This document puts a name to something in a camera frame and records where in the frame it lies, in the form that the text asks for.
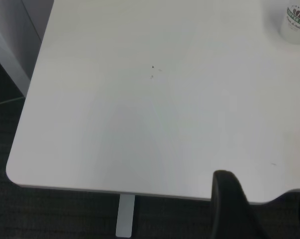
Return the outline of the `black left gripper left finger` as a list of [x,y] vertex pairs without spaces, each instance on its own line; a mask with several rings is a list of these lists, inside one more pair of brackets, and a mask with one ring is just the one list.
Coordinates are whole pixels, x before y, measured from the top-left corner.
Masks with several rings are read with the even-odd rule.
[[213,173],[211,191],[212,239],[268,239],[236,176]]

